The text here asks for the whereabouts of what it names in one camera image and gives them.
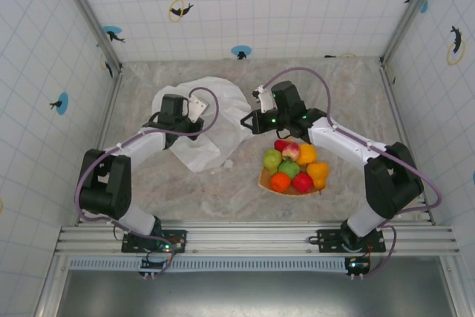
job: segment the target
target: wooden bowl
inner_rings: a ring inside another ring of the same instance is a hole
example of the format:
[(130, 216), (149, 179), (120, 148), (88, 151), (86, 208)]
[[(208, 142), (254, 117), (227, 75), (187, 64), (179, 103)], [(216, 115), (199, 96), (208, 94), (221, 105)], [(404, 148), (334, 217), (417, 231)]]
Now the wooden bowl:
[[(305, 166), (300, 166), (300, 172), (307, 172), (307, 170), (305, 169)], [(259, 187), (266, 189), (267, 191), (271, 191), (272, 193), (275, 193), (277, 195), (283, 195), (283, 196), (310, 196), (310, 195), (314, 195), (315, 193), (320, 193), (320, 191), (317, 190), (315, 187), (312, 187), (310, 191), (308, 191), (307, 193), (300, 193), (292, 185), (290, 185), (290, 187), (285, 192), (282, 192), (282, 193), (276, 192), (270, 188), (271, 178), (272, 178), (272, 175), (269, 173), (269, 171), (265, 167), (263, 167), (261, 174), (259, 175), (259, 181), (258, 181)]]

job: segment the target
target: orange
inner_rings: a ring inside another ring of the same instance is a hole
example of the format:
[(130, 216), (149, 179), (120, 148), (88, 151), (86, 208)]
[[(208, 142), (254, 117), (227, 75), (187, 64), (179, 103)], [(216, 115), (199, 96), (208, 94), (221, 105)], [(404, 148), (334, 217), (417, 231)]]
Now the orange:
[(270, 179), (270, 188), (273, 191), (284, 193), (289, 187), (292, 180), (283, 172), (278, 172)]

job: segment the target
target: white cloth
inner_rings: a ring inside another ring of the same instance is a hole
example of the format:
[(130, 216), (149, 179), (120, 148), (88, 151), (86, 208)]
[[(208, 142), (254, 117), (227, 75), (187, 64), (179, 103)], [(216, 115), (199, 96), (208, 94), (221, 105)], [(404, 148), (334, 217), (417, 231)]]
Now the white cloth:
[[(170, 150), (193, 172), (201, 172), (221, 166), (237, 146), (252, 136), (248, 128), (240, 124), (240, 120), (251, 111), (243, 92), (238, 86), (227, 79), (205, 77), (195, 81), (182, 83), (177, 87), (170, 85), (158, 91), (151, 104), (151, 113), (160, 111), (162, 98), (165, 94), (179, 94), (188, 98), (191, 89), (206, 87), (216, 94), (220, 105), (220, 113), (216, 123), (196, 141), (188, 137), (179, 137)], [(206, 91), (195, 91), (196, 97), (209, 104), (202, 118), (204, 128), (213, 120), (216, 105), (211, 94)]]

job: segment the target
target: white tiled wall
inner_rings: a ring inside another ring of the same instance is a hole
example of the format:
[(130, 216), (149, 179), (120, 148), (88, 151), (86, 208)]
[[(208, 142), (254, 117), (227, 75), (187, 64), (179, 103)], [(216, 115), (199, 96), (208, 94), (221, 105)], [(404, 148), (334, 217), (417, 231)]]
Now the white tiled wall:
[[(0, 0), (0, 316), (36, 307), (112, 79), (73, 0)], [(64, 115), (50, 110), (62, 92)]]
[(112, 43), (124, 62), (236, 58), (236, 45), (250, 58), (381, 56), (407, 9), (406, 0), (183, 0), (193, 7), (173, 23), (175, 0), (88, 1), (103, 25), (122, 29), (125, 44)]
[[(419, 168), (442, 189), (434, 211), (453, 224), (475, 285), (475, 0), (429, 0), (393, 60), (394, 91)], [(463, 43), (455, 57), (451, 28)]]

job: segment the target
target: red apple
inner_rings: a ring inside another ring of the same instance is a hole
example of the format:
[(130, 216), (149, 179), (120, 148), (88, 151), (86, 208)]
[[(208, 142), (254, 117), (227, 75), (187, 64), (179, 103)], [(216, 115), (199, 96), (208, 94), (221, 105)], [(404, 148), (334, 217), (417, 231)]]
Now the red apple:
[(282, 152), (288, 145), (289, 143), (285, 140), (276, 140), (274, 143), (274, 149)]
[(313, 180), (308, 174), (306, 174), (305, 172), (301, 172), (300, 174), (294, 177), (294, 179), (292, 180), (292, 185), (300, 193), (307, 193), (313, 187)]
[(300, 146), (297, 143), (290, 143), (284, 150), (282, 150), (282, 156), (288, 156), (292, 160), (297, 161), (300, 157)]

